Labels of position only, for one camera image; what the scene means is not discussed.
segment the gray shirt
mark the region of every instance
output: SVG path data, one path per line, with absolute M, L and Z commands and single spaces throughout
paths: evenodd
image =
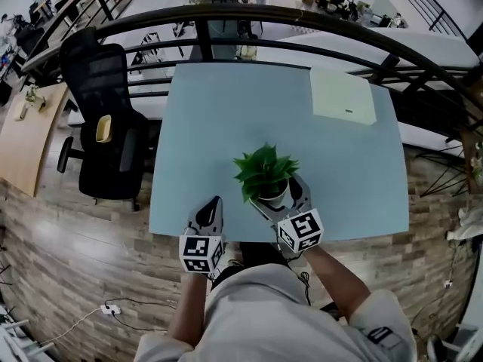
M 342 326 L 310 307 L 304 286 L 283 265 L 268 264 L 224 280 L 208 296 L 196 348 L 144 335 L 135 362 L 412 362 L 411 326 L 393 293 L 373 292 Z

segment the wooden floor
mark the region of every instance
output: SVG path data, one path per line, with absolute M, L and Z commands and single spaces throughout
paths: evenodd
M 40 342 L 59 336 L 105 299 L 128 297 L 173 306 L 180 296 L 183 273 L 177 239 L 148 232 L 152 177 L 145 175 L 140 212 L 132 213 L 130 204 L 120 201 L 95 205 L 78 192 L 78 162 L 70 160 L 64 174 L 55 170 L 62 142 L 71 134 L 78 131 L 67 127 L 63 117 L 37 198 L 0 184 L 6 227 L 3 244 L 8 249 L 0 259 L 11 264 L 4 276 L 13 283 L 12 287 L 1 285 L 0 290 L 7 307 L 15 306 L 16 319 L 30 319 L 28 329 Z M 325 248 L 371 289 L 394 291 L 422 339 L 435 331 L 446 336 L 460 318 L 475 256 L 468 244 L 449 247 L 445 232 L 455 226 L 459 207 L 481 203 L 481 198 L 453 198 L 450 193 L 420 198 L 441 167 L 415 158 L 414 150 L 406 149 L 405 154 L 409 232 L 334 241 Z M 297 262 L 294 269 L 307 269 L 303 259 Z M 452 265 L 454 284 L 445 290 Z M 315 307 L 330 302 L 314 275 L 310 285 Z M 132 327 L 164 329 L 173 313 L 168 306 L 118 304 L 122 307 L 119 319 Z M 53 356 L 62 361 L 132 360 L 143 333 L 98 311 L 57 340 Z

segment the shirt sleeve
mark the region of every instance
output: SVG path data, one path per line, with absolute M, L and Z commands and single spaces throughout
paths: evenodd
M 395 295 L 373 292 L 352 314 L 348 333 L 370 360 L 412 362 L 417 348 L 411 325 Z
M 157 333 L 141 337 L 134 362 L 177 362 L 193 347 L 185 342 Z

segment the white cable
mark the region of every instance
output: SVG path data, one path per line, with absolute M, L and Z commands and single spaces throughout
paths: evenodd
M 44 343 L 49 343 L 49 342 L 53 342 L 54 340 L 57 340 L 59 338 L 62 338 L 64 335 L 66 335 L 69 331 L 73 330 L 75 326 L 77 326 L 79 323 L 81 323 L 85 318 L 87 318 L 88 316 L 92 315 L 94 312 L 96 311 L 100 311 L 100 308 L 96 308 L 95 310 L 89 312 L 87 315 L 85 315 L 82 319 L 79 319 L 72 327 L 70 327 L 64 334 L 62 335 L 59 335 L 57 338 L 53 338 L 53 339 L 49 339 L 48 341 L 44 341 L 42 343 L 40 343 L 40 345 L 43 345 Z

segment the chair armrest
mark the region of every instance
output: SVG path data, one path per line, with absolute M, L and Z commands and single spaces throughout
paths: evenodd
M 63 142 L 62 149 L 60 150 L 59 161 L 57 162 L 57 171 L 65 173 L 67 167 L 67 161 L 69 157 L 84 159 L 84 152 L 72 148 L 74 143 L 74 137 L 67 137 Z
M 119 171 L 121 173 L 133 170 L 139 138 L 139 130 L 129 129 L 127 131 L 124 146 L 122 147 L 121 163 L 119 164 Z

